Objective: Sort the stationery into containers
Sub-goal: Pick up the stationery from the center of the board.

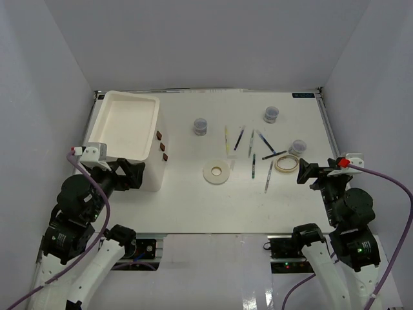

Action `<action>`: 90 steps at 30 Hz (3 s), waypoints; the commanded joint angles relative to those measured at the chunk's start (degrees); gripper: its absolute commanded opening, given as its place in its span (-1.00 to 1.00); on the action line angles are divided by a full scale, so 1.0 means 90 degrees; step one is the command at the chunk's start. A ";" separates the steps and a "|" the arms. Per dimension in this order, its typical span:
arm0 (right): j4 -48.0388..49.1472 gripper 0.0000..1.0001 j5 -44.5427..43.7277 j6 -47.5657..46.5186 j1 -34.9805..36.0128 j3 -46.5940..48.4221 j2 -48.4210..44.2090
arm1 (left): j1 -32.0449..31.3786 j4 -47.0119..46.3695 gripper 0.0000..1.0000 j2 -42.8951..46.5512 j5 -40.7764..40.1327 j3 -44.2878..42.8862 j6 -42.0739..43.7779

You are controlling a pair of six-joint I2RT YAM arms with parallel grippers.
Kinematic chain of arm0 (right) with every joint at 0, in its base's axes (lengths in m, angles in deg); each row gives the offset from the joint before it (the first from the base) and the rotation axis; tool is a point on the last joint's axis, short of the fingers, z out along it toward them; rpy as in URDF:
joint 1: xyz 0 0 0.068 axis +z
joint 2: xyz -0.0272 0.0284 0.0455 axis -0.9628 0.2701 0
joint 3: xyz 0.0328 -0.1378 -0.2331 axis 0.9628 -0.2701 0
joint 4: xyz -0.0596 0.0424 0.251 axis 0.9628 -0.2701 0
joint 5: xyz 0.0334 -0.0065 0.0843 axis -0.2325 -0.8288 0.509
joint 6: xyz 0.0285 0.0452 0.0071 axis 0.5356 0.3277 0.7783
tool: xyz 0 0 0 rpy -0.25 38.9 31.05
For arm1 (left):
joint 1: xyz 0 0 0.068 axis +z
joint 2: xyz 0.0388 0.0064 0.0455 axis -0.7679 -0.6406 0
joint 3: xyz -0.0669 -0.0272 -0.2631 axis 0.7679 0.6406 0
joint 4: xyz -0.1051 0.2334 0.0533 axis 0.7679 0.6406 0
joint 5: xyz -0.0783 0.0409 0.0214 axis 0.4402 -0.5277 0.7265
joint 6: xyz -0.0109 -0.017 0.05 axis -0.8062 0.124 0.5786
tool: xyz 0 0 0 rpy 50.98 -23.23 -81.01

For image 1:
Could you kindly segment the clear jar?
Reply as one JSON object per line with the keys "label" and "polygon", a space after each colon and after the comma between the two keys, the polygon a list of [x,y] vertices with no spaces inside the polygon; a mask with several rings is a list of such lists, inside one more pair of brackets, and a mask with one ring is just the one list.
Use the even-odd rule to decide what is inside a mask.
{"label": "clear jar", "polygon": [[204,118],[197,118],[194,120],[193,131],[197,136],[204,136],[207,133],[207,120]]}
{"label": "clear jar", "polygon": [[301,157],[303,153],[306,151],[306,149],[307,149],[307,144],[303,140],[297,139],[291,143],[288,149],[288,153],[295,155],[297,157]]}
{"label": "clear jar", "polygon": [[266,108],[263,119],[267,123],[275,123],[279,115],[279,109],[273,106]]}

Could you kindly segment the beige thin tape roll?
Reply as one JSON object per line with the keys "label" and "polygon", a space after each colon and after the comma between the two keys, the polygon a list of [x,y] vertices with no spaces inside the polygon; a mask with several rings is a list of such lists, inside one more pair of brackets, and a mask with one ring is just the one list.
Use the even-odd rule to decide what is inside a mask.
{"label": "beige thin tape roll", "polygon": [[275,169],[278,172],[289,174],[299,167],[299,158],[292,154],[287,154],[276,160]]}

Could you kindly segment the white wide tape roll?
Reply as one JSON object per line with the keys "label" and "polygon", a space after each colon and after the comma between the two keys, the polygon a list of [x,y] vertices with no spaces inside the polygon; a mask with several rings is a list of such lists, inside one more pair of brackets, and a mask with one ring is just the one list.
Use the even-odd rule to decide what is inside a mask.
{"label": "white wide tape roll", "polygon": [[203,177],[212,185],[224,184],[229,176],[230,167],[223,160],[212,160],[203,166]]}

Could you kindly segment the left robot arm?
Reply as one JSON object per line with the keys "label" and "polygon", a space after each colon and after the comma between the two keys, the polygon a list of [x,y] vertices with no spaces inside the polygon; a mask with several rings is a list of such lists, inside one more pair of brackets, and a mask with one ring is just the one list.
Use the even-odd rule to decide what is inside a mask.
{"label": "left robot arm", "polygon": [[[85,309],[114,264],[135,253],[134,230],[121,225],[108,229],[104,225],[96,239],[91,240],[95,232],[92,224],[102,209],[110,208],[108,199],[114,191],[140,188],[144,169],[144,163],[118,159],[107,170],[87,168],[63,182],[41,244],[42,254],[57,258],[60,266],[35,289],[33,309]],[[103,242],[101,249],[72,289],[71,280],[62,281],[61,277],[99,241]]]}

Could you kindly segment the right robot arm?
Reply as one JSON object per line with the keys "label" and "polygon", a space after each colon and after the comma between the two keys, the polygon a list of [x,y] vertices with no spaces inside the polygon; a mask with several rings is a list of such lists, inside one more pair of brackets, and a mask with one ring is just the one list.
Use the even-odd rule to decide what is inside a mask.
{"label": "right robot arm", "polygon": [[333,231],[325,237],[314,223],[297,226],[291,248],[310,263],[333,309],[383,308],[374,290],[381,263],[379,247],[368,227],[375,218],[373,199],[362,189],[347,187],[363,167],[357,154],[329,159],[326,167],[299,160],[297,183],[315,180],[310,188],[321,193]]}

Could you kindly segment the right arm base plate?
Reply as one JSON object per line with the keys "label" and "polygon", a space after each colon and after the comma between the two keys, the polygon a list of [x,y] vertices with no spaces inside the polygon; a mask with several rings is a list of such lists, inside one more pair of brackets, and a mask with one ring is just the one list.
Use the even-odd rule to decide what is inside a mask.
{"label": "right arm base plate", "polygon": [[272,274],[312,274],[311,264],[299,252],[291,238],[270,238],[263,244],[263,249],[270,254]]}

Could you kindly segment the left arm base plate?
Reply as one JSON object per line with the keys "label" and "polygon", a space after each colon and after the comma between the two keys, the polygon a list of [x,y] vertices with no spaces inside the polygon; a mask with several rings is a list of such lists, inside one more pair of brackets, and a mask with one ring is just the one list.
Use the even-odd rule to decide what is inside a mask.
{"label": "left arm base plate", "polygon": [[94,262],[111,271],[157,271],[161,256],[157,254],[155,239],[135,239],[121,243],[106,239]]}

